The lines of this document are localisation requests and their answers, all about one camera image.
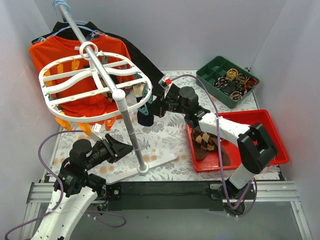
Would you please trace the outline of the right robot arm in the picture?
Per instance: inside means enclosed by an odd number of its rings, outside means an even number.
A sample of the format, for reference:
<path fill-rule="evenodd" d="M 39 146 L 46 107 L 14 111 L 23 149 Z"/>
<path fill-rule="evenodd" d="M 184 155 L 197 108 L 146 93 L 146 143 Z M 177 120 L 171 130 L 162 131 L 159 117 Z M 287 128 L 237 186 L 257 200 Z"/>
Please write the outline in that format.
<path fill-rule="evenodd" d="M 220 192 L 227 199 L 243 195 L 255 175 L 260 174 L 279 153 L 263 124 L 247 125 L 220 117 L 217 112 L 200 106 L 199 97 L 190 86 L 179 88 L 173 85 L 147 107 L 158 117 L 163 117 L 166 112 L 183 114 L 185 122 L 193 129 L 237 146 L 241 163 L 228 179 L 222 180 Z"/>

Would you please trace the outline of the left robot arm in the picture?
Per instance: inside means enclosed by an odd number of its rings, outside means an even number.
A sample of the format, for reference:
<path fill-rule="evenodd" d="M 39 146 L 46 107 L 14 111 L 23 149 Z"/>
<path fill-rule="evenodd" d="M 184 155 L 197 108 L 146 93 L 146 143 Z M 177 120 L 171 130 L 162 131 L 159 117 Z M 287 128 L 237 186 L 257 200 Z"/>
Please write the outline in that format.
<path fill-rule="evenodd" d="M 109 134 L 95 144 L 88 139 L 75 141 L 57 175 L 46 215 L 32 238 L 68 240 L 91 203 L 107 193 L 106 180 L 88 171 L 104 161 L 113 164 L 132 151 L 132 145 Z"/>

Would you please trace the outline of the dark navy sock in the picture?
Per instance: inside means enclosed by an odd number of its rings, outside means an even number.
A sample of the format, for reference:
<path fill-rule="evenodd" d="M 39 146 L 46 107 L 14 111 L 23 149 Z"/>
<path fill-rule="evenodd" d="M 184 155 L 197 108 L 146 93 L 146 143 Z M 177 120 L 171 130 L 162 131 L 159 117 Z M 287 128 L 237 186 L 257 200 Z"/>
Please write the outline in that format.
<path fill-rule="evenodd" d="M 144 127 L 151 127 L 154 124 L 154 115 L 143 115 L 137 110 L 137 122 Z"/>

